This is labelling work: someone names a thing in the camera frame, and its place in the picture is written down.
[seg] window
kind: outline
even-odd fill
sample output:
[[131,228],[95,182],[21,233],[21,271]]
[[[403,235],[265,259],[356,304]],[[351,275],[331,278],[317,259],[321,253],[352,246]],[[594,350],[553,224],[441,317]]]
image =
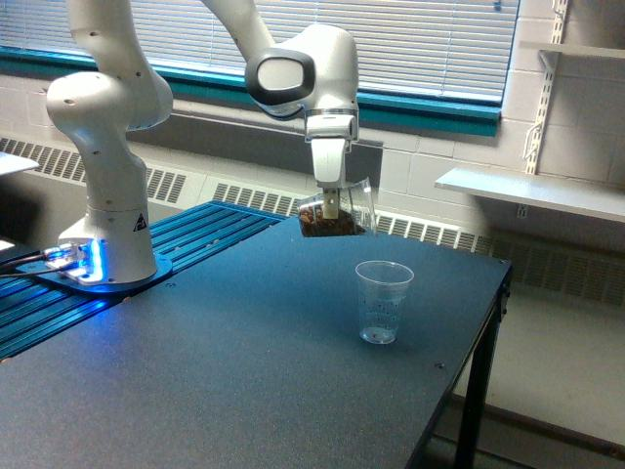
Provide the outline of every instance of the window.
[[[520,0],[257,0],[277,42],[312,22],[358,45],[368,92],[499,105]],[[199,0],[132,0],[153,64],[241,75],[244,62]],[[0,46],[82,54],[63,0],[0,0]]]

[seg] wall shelf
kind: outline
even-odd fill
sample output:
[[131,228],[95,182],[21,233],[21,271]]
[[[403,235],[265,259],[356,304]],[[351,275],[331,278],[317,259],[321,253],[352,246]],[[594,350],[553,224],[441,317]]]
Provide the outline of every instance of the wall shelf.
[[19,173],[39,166],[36,161],[0,151],[0,176]]
[[625,191],[502,169],[455,168],[435,186],[522,205],[625,222]]
[[576,44],[551,44],[548,42],[533,41],[521,41],[521,47],[537,49],[542,53],[562,54],[571,57],[625,59],[624,49],[606,49],[603,47],[579,46]]

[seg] robot logo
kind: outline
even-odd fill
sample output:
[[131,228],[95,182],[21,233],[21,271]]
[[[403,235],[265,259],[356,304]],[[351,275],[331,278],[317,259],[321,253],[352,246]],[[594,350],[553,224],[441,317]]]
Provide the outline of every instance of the robot logo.
[[147,228],[146,219],[144,218],[144,214],[140,213],[139,220],[137,220],[137,223],[135,224],[135,229],[133,230],[133,232],[140,232],[141,230],[145,230],[146,228]]

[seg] window sill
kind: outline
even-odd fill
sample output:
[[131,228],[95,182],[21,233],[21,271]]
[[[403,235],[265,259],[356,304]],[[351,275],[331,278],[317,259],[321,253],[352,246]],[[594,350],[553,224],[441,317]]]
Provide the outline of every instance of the window sill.
[[[90,57],[0,47],[0,73],[55,78],[78,70],[95,70]],[[174,93],[226,103],[253,105],[243,78],[156,65]],[[437,101],[434,99],[358,93],[360,120],[367,124],[427,129],[494,137],[500,107]]]

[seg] blue aluminum platform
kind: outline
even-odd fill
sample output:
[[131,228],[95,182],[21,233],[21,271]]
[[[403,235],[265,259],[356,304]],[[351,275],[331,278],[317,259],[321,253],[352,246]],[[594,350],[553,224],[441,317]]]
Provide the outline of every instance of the blue aluminum platform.
[[[224,202],[209,202],[151,227],[155,254],[169,258],[174,275],[285,217]],[[0,361],[106,310],[121,298],[94,298],[28,278],[0,280]]]

